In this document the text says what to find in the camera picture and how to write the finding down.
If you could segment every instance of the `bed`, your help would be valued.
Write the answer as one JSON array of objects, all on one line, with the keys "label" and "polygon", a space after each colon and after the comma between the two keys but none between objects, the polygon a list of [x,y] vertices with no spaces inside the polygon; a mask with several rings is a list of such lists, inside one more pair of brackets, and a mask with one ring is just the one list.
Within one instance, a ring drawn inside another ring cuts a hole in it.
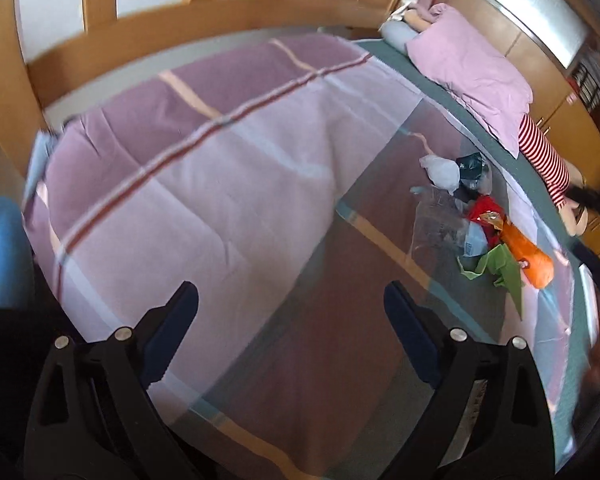
[{"label": "bed", "polygon": [[[377,27],[350,2],[187,0],[116,19],[28,66],[0,0],[0,145],[26,170],[42,110],[109,70],[185,41],[280,25]],[[17,110],[13,103],[18,103]],[[554,261],[550,287],[510,296],[452,254],[411,252],[421,139],[481,151],[493,197]],[[382,41],[272,40],[161,72],[68,121],[24,222],[46,280],[87,340],[133,326],[183,280],[200,312],[150,395],[187,443],[244,478],[376,478],[422,413],[382,310],[401,280],[448,326],[533,347],[557,463],[585,361],[578,262],[541,180]],[[471,414],[459,433],[462,447]]]}]

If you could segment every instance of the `purple bedsheet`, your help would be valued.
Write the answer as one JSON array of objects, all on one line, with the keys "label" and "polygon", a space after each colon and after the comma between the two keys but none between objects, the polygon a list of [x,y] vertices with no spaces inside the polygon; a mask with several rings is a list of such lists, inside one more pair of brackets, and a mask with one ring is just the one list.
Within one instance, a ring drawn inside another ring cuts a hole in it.
[{"label": "purple bedsheet", "polygon": [[[401,280],[489,342],[516,333],[533,346],[541,304],[523,291],[520,321],[502,288],[462,278],[452,254],[410,253],[410,189],[428,183],[411,132],[441,156],[476,150],[354,44],[272,40],[161,73],[72,121],[27,233],[87,340],[196,284],[198,316],[150,389],[190,444],[247,479],[376,478],[430,396],[384,315],[384,286]],[[559,261],[499,175],[496,199]],[[568,313],[571,277],[557,272],[546,293]],[[541,374],[557,402],[568,336],[549,339],[562,365]]]}]

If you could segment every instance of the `dark green mattress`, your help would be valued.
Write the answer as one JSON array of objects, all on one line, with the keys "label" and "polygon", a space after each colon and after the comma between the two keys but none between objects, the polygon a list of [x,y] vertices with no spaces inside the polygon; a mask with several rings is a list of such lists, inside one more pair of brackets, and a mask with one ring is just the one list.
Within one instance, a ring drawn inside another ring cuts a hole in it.
[{"label": "dark green mattress", "polygon": [[[396,72],[402,74],[427,96],[439,102],[461,121],[498,163],[518,181],[538,214],[549,229],[554,232],[560,244],[566,249],[571,247],[573,239],[567,234],[540,176],[524,156],[519,156],[518,159],[513,158],[445,89],[424,77],[407,57],[400,54],[389,44],[381,40],[368,40],[359,41],[358,45],[368,50]],[[570,439],[571,416],[578,398],[580,377],[587,363],[589,347],[584,291],[578,271],[580,262],[571,252],[569,252],[569,255],[574,274],[573,320],[565,384],[554,418],[555,453],[558,462],[560,462],[562,452]]]}]

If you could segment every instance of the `window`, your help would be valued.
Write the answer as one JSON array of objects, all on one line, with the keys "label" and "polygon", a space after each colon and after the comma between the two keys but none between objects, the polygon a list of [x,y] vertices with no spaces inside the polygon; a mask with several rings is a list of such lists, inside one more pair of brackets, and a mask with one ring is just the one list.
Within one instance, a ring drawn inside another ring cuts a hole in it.
[{"label": "window", "polygon": [[564,0],[496,0],[528,28],[566,68],[588,30]]}]

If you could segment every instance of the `white plastic bag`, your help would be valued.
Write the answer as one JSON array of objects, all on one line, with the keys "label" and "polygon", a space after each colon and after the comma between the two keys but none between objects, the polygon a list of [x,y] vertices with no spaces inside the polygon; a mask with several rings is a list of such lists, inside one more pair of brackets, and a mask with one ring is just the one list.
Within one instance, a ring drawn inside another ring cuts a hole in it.
[{"label": "white plastic bag", "polygon": [[446,189],[452,194],[460,187],[460,168],[454,160],[437,155],[425,155],[420,165],[427,171],[430,181],[439,189]]}]

